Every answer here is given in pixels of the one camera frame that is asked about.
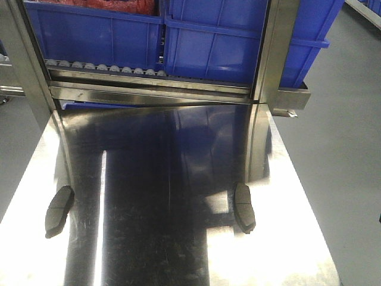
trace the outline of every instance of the metal frame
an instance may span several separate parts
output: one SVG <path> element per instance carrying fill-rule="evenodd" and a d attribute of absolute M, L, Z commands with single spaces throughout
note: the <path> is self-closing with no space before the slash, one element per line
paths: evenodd
<path fill-rule="evenodd" d="M 46 80 L 49 73 L 30 26 L 22 1 L 0 1 L 0 39 L 13 61 L 14 73 L 23 88 L 40 128 L 57 108 Z"/>
<path fill-rule="evenodd" d="M 381 17 L 358 0 L 345 0 L 349 6 L 364 16 L 369 22 L 381 30 Z"/>
<path fill-rule="evenodd" d="M 252 86 L 47 67 L 23 1 L 1 1 L 0 39 L 4 40 L 23 92 L 20 88 L 5 88 L 0 94 L 8 91 L 12 95 L 25 94 L 41 127 L 46 125 L 51 112 L 60 108 L 58 100 L 140 105 L 267 103 L 270 110 L 303 109 L 310 94 L 307 89 L 279 89 L 299 1 L 269 0 Z"/>

